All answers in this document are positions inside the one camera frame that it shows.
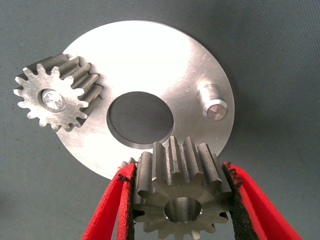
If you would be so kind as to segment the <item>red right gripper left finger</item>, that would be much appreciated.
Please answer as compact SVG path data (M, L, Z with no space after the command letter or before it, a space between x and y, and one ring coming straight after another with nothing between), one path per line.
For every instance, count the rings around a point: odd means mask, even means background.
M83 240L110 240L115 222L118 240L134 239L132 193L136 165L130 163L118 170L105 190L83 236Z

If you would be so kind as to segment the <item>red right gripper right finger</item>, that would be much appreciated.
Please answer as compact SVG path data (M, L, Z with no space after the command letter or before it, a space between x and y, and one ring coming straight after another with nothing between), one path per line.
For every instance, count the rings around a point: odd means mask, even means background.
M256 182L240 167L224 162L232 189L230 215L236 240L300 240Z

